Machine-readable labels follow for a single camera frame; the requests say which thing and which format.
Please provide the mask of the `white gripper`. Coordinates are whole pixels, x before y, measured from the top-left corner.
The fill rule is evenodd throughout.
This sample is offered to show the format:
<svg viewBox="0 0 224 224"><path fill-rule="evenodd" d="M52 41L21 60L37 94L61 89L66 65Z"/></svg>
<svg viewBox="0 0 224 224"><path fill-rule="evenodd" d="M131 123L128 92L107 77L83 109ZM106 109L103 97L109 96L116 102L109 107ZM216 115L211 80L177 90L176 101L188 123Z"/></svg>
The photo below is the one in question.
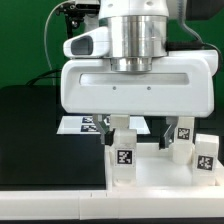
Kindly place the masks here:
<svg viewBox="0 0 224 224"><path fill-rule="evenodd" d="M114 72L108 59L73 59L61 75L61 103L69 113L94 114L101 143L111 146L114 131L105 115L207 117L214 110L212 77L218 70L214 50L172 51L152 61L148 72ZM160 137L166 149L178 124L167 117Z"/></svg>

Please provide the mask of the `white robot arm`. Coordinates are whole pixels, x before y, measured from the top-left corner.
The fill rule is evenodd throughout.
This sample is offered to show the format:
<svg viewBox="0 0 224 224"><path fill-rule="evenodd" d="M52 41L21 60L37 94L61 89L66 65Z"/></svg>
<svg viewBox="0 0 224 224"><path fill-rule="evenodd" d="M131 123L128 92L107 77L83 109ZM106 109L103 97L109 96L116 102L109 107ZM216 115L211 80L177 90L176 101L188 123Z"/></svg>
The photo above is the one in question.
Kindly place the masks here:
<svg viewBox="0 0 224 224"><path fill-rule="evenodd" d="M169 20L181 25L212 18L224 0L101 0L99 26L65 41L61 103L69 113L91 114L105 145L116 127L106 115L207 117L214 110L213 76L221 55L195 38L167 39Z"/></svg>

